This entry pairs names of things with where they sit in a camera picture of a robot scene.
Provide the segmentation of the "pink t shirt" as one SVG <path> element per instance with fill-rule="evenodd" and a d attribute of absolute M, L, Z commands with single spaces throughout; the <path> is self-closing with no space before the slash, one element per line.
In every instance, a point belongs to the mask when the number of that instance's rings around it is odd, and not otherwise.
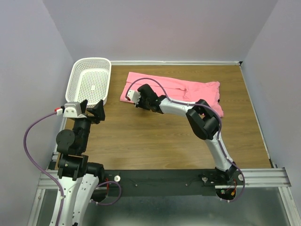
<path fill-rule="evenodd" d="M 196 102 L 203 99 L 219 114 L 220 117 L 224 116 L 222 107 L 219 104 L 220 83 L 218 81 L 201 83 L 129 72 L 125 87 L 120 96 L 120 101 L 129 103 L 126 99 L 127 90 L 131 89 L 137 91 L 143 84 L 149 84 L 158 96 L 161 96 L 166 92 L 170 98 L 179 101 Z"/>

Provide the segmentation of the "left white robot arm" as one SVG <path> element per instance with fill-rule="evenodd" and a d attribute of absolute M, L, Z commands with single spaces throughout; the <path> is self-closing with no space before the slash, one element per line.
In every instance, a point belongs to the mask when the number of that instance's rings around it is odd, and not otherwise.
<path fill-rule="evenodd" d="M 58 192 L 51 225 L 79 226 L 87 210 L 94 189 L 104 181 L 102 164 L 88 162 L 84 155 L 92 124 L 105 120 L 103 100 L 92 108 L 87 100 L 68 102 L 57 114 L 74 121 L 72 129 L 64 129 L 56 136 L 58 160 Z"/>

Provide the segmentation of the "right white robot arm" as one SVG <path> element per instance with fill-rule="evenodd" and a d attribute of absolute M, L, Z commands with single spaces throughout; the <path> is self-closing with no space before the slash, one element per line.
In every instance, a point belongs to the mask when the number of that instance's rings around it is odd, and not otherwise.
<path fill-rule="evenodd" d="M 187 118 L 193 133 L 205 141 L 214 159 L 217 180 L 221 183 L 228 183 L 234 179 L 237 166 L 222 140 L 221 118 L 205 100 L 181 102 L 166 94 L 158 96 L 148 84 L 142 85 L 137 91 L 129 90 L 126 98 L 137 108 Z"/>

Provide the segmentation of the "white perforated plastic basket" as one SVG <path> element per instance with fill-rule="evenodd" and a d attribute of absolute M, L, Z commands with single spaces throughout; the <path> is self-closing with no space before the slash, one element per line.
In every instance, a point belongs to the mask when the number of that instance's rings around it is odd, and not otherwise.
<path fill-rule="evenodd" d="M 69 77 L 65 99 L 67 102 L 87 100 L 94 107 L 100 100 L 107 102 L 111 79 L 111 62 L 107 58 L 88 57 L 76 61 Z"/>

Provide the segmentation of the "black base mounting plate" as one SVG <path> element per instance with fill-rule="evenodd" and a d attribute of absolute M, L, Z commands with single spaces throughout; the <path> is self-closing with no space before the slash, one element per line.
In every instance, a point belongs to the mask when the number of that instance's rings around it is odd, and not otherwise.
<path fill-rule="evenodd" d="M 242 187 L 238 171 L 229 180 L 222 180 L 215 169 L 151 169 L 151 170 L 106 170 L 104 181 L 118 177 L 122 197 L 156 197 L 231 194 L 234 188 Z"/>

